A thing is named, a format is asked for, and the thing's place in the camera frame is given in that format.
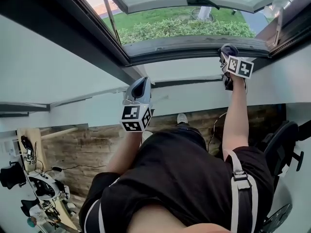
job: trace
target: black t-shirt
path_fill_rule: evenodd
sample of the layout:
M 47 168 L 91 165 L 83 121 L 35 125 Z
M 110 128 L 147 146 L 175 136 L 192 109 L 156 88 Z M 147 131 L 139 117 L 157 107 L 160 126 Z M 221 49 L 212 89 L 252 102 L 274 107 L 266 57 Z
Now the black t-shirt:
M 243 170 L 257 183 L 258 230 L 272 205 L 273 180 L 257 148 L 234 151 Z M 116 173 L 95 176 L 79 214 L 81 228 L 85 229 L 88 213 L 98 215 L 100 207 L 106 233 L 126 232 L 134 212 L 159 203 L 186 226 L 214 223 L 230 230 L 231 177 L 230 157 L 224 162 L 208 154 L 198 133 L 183 129 L 157 132 L 142 144 L 132 168 L 121 177 Z M 87 233 L 97 231 L 91 229 L 93 225 L 86 225 Z

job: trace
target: green shrub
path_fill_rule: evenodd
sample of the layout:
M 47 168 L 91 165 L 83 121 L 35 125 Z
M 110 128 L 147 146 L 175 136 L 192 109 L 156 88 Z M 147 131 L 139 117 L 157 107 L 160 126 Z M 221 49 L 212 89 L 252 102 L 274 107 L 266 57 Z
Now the green shrub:
M 181 35 L 232 35 L 242 37 L 255 37 L 255 33 L 250 30 L 245 22 L 223 22 L 223 21 L 198 21 L 191 20 L 183 22 L 181 20 L 164 19 L 156 23 L 136 24 L 132 31 L 128 29 L 118 30 L 123 44 L 164 38 Z

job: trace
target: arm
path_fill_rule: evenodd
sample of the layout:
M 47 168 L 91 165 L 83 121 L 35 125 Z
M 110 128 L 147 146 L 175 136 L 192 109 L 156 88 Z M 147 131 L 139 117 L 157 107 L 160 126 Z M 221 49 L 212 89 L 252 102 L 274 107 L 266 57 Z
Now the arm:
M 118 150 L 110 159 L 106 172 L 124 174 L 131 166 L 141 142 L 141 132 L 126 132 Z
M 248 146 L 248 117 L 244 80 L 232 74 L 231 78 L 233 80 L 233 92 L 232 101 L 225 117 L 223 135 L 224 160 L 228 156 L 226 151 L 232 151 L 241 146 Z

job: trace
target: backpack strap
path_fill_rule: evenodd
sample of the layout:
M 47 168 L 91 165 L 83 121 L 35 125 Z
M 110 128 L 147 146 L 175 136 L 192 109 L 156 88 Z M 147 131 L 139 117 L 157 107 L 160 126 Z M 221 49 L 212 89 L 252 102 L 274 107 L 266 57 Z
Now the backpack strap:
M 252 201 L 249 201 L 248 205 L 251 203 L 252 207 L 252 228 L 251 233 L 254 233 L 256 221 L 257 221 L 257 211 L 258 211 L 258 190 L 255 179 L 243 171 L 241 163 L 233 151 L 227 151 L 227 153 L 231 156 L 232 165 L 233 165 L 233 173 L 231 179 L 231 187 L 232 187 L 232 213 L 231 213 L 231 232 L 238 232 L 238 225 L 243 224 L 241 216 L 239 214 L 243 214 L 241 209 L 239 210 L 239 197 L 245 196 L 245 189 L 251 189 L 252 191 Z

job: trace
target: tree trunk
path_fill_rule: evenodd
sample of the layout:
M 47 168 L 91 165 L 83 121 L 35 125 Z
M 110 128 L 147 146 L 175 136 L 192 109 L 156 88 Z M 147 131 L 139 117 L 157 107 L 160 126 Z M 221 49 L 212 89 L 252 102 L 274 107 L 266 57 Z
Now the tree trunk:
M 202 21 L 209 19 L 209 13 L 211 10 L 212 10 L 212 7 L 202 6 L 198 14 L 198 19 Z

